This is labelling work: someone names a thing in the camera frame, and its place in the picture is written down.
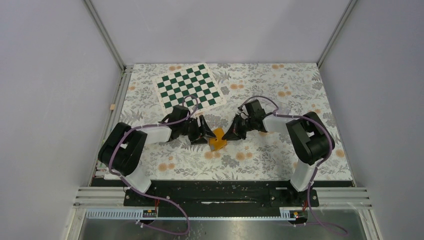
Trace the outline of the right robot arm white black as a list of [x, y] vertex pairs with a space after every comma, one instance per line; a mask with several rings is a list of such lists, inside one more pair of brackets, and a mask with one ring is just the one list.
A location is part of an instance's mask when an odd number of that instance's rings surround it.
[[287, 201], [293, 206], [306, 199], [306, 190], [313, 185], [317, 167], [331, 155], [335, 142], [315, 112], [304, 115], [283, 115], [277, 110], [266, 112], [259, 100], [244, 102], [238, 107], [229, 130], [222, 140], [238, 141], [247, 132], [277, 132], [288, 134], [298, 157], [298, 163], [290, 178], [292, 189], [287, 191]]

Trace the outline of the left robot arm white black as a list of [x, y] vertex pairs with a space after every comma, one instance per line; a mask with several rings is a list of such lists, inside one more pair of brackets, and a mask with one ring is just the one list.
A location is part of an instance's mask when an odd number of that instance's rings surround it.
[[152, 204], [155, 192], [152, 181], [139, 166], [146, 145], [167, 143], [180, 136], [188, 137], [192, 145], [207, 144], [215, 134], [203, 115], [193, 117], [185, 106], [177, 105], [156, 124], [131, 127], [119, 122], [112, 129], [97, 154], [112, 175], [119, 177], [136, 192], [136, 199], [144, 206]]

